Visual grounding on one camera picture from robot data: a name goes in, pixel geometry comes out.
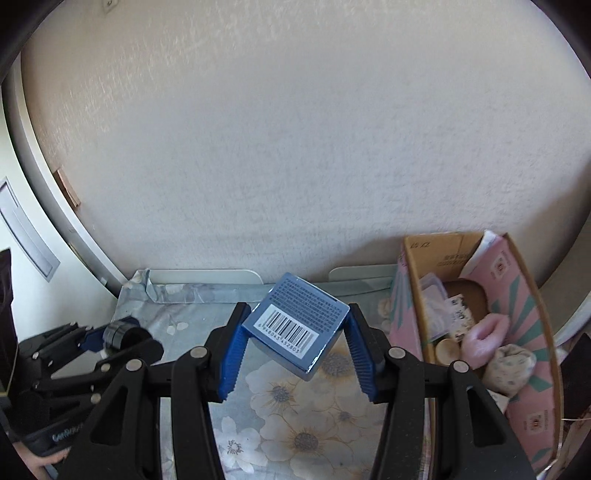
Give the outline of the person's left hand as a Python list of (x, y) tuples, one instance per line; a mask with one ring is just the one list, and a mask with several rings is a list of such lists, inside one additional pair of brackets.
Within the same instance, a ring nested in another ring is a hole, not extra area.
[(53, 455), (39, 457), (20, 442), (14, 443), (13, 448), (24, 462), (29, 472), (38, 480), (50, 480), (51, 476), (47, 471), (47, 467), (64, 460), (70, 452), (70, 449), (66, 448)]

